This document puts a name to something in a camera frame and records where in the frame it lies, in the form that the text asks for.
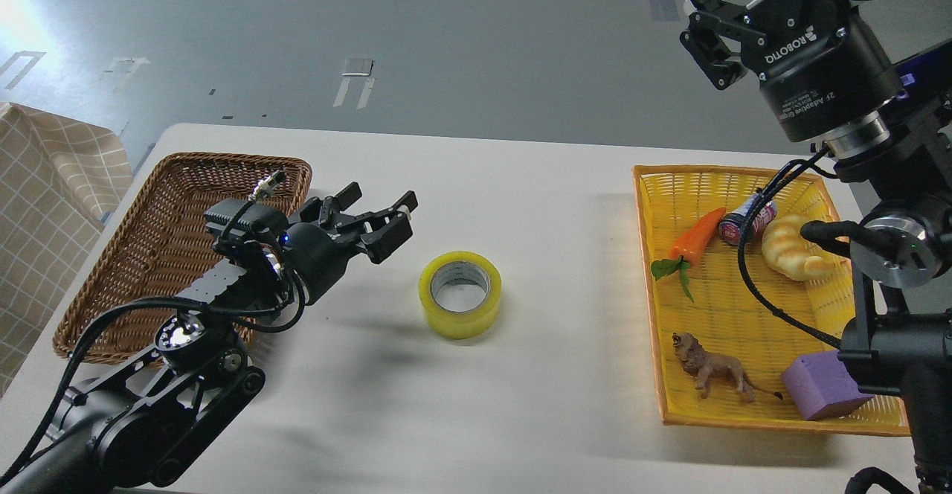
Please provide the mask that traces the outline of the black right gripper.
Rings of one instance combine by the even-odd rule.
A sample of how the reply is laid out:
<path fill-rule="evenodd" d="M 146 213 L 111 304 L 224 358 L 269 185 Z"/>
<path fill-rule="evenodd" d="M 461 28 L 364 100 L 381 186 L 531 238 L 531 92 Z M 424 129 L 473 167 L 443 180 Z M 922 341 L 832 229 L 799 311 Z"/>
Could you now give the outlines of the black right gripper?
<path fill-rule="evenodd" d="M 718 90 L 747 70 L 789 141 L 818 137 L 860 120 L 892 100 L 900 77 L 850 0 L 805 0 L 799 16 L 788 0 L 688 0 L 681 45 Z M 741 54 L 724 39 L 738 41 Z"/>

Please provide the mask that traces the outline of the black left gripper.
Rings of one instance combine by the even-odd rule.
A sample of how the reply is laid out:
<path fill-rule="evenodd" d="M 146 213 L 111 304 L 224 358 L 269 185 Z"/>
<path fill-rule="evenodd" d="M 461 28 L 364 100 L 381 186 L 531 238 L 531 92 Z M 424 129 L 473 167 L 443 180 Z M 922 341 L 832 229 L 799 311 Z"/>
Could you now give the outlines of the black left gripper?
<path fill-rule="evenodd" d="M 414 191 L 381 211 L 343 214 L 360 198 L 359 183 L 350 182 L 336 195 L 308 198 L 300 213 L 289 217 L 283 253 L 305 287 L 307 305 L 315 304 L 344 276 L 348 261 L 357 254 L 380 264 L 414 235 L 411 213 L 418 206 Z"/>

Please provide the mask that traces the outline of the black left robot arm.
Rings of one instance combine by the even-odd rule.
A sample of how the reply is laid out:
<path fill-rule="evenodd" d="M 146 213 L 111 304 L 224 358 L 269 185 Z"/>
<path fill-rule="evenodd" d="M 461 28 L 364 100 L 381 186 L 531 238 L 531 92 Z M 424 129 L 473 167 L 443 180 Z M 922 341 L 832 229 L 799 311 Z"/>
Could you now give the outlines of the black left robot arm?
<path fill-rule="evenodd" d="M 353 182 L 286 215 L 264 203 L 284 178 L 275 172 L 247 198 L 205 211 L 221 260 L 190 287 L 113 307 L 85 328 L 37 430 L 2 476 L 4 493 L 171 485 L 264 388 L 266 375 L 239 332 L 292 329 L 353 257 L 383 263 L 414 232 L 412 191 L 380 211 L 350 215 L 361 198 Z M 106 329 L 146 309 L 166 314 L 152 341 L 105 374 L 78 381 Z"/>

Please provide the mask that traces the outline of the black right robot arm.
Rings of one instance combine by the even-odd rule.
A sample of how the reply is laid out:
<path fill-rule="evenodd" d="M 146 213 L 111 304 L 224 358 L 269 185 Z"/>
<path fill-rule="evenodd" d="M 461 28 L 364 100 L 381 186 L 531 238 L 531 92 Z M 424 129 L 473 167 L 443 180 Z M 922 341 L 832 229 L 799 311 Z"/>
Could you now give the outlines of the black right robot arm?
<path fill-rule="evenodd" d="M 718 90 L 746 73 L 789 141 L 811 141 L 755 196 L 834 159 L 845 183 L 880 202 L 860 222 L 807 222 L 800 232 L 852 266 L 855 317 L 836 339 L 766 307 L 829 344 L 861 392 L 900 398 L 919 492 L 948 493 L 950 312 L 915 314 L 904 292 L 950 270 L 950 41 L 893 62 L 859 15 L 867 0 L 689 0 L 681 44 Z"/>

